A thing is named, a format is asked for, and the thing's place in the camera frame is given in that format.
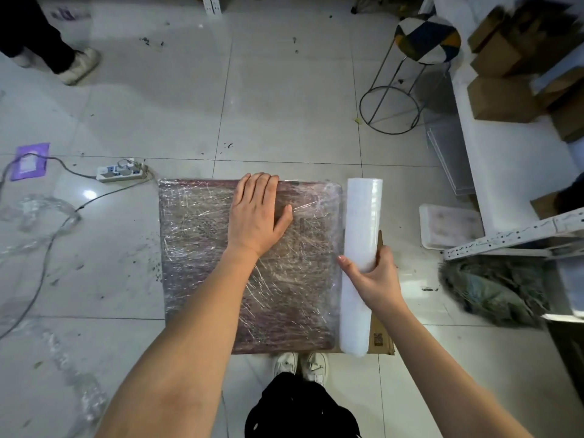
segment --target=hand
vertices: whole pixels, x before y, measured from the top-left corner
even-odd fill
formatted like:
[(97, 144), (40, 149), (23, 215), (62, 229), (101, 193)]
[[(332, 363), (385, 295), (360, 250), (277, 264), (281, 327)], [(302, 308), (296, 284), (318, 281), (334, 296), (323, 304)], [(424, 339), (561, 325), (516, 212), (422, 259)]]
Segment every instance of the hand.
[(292, 206), (287, 205), (274, 224), (279, 179), (260, 172), (239, 181), (231, 204), (227, 249), (245, 251), (257, 260), (284, 235), (292, 222)]
[(382, 306), (390, 309), (406, 307), (389, 246), (381, 248), (376, 268), (368, 273), (359, 272), (357, 266), (344, 255), (339, 256), (337, 261), (369, 309), (376, 311)]

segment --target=stool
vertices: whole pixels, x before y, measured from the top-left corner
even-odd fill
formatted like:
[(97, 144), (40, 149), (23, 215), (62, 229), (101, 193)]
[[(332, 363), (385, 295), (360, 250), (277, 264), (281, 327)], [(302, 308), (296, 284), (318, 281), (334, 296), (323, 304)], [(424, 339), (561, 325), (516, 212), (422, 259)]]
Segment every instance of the stool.
[[(402, 60), (399, 62), (398, 68), (391, 77), (389, 84), (375, 86), (375, 82), (377, 81), (377, 78), (383, 69), (383, 65), (385, 64), (385, 61), (387, 60), (387, 57), (389, 56), (394, 43), (397, 45), (398, 50), (404, 54), (404, 58), (402, 58)], [(442, 79), (448, 74), (450, 61), (452, 58), (456, 57), (460, 51), (460, 43), (460, 35), (458, 34), (456, 28), (454, 28), (454, 26), (452, 26), (447, 20), (444, 20), (441, 17), (428, 14), (418, 14), (400, 21), (398, 27), (395, 29), (395, 36), (391, 42), (390, 49), (385, 54), (385, 58), (379, 67), (379, 71), (377, 71), (377, 75), (375, 76), (371, 87), (361, 97), (361, 101), (359, 102), (359, 113), (361, 114), (361, 117), (365, 123), (370, 128), (376, 130), (377, 132), (381, 132), (382, 134), (401, 135), (405, 134), (406, 132), (410, 132), (417, 125), (420, 119), (420, 115), (422, 114), (422, 110), (424, 110), (426, 107), (428, 100), (436, 91), (439, 83), (436, 83), (436, 86), (432, 90), (431, 94), (428, 96), (427, 100), (422, 103), (421, 106), (412, 95), (413, 87), (428, 66), (447, 63), (446, 70), (440, 79), (440, 81), (442, 81)], [(406, 58), (410, 58), (422, 65), (422, 70), (417, 75), (408, 91), (391, 85), (394, 82), (395, 77), (398, 75), (399, 69), (401, 68)], [(377, 108), (375, 109), (375, 112), (373, 112), (373, 115), (371, 118), (367, 119), (363, 116), (363, 112), (361, 111), (361, 104), (363, 103), (365, 96), (378, 89), (385, 89), (385, 92), (383, 93), (379, 104), (377, 104)], [(397, 90), (407, 95), (414, 102), (414, 105), (418, 111), (410, 127), (403, 132), (386, 132), (372, 125), (373, 118), (375, 118), (381, 103), (383, 103), (383, 100), (390, 89)]]

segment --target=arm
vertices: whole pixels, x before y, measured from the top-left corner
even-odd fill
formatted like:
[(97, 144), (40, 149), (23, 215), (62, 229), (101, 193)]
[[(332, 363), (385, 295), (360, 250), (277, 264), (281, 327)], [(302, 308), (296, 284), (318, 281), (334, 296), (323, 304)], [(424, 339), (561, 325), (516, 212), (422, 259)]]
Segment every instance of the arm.
[[(381, 249), (372, 272), (361, 274), (344, 256), (339, 257), (339, 264), (387, 328), (445, 438), (531, 437), (413, 316), (401, 295), (389, 247)], [(428, 363), (432, 372), (427, 371)]]
[(277, 183), (261, 173), (241, 179), (221, 260), (130, 371), (96, 438), (211, 434), (245, 284), (292, 221), (288, 205), (274, 225)]

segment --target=black pants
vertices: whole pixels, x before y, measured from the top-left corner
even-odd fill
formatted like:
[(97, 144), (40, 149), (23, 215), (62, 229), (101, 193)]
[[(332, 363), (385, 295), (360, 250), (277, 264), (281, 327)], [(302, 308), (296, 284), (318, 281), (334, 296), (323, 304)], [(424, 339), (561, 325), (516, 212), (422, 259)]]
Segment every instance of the black pants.
[(28, 48), (44, 60), (54, 73), (65, 72), (75, 59), (75, 51), (63, 43), (37, 0), (2, 0), (0, 52), (15, 57)]
[(318, 383), (282, 372), (266, 387), (245, 422), (245, 438), (360, 436), (357, 420)]

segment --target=qr code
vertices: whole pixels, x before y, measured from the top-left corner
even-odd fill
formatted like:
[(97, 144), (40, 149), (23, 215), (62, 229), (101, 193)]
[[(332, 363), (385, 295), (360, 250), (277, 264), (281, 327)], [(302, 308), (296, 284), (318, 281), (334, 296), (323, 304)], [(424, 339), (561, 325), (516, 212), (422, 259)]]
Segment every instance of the qr code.
[(383, 346), (383, 334), (382, 333), (374, 333), (373, 334), (373, 345), (374, 346)]

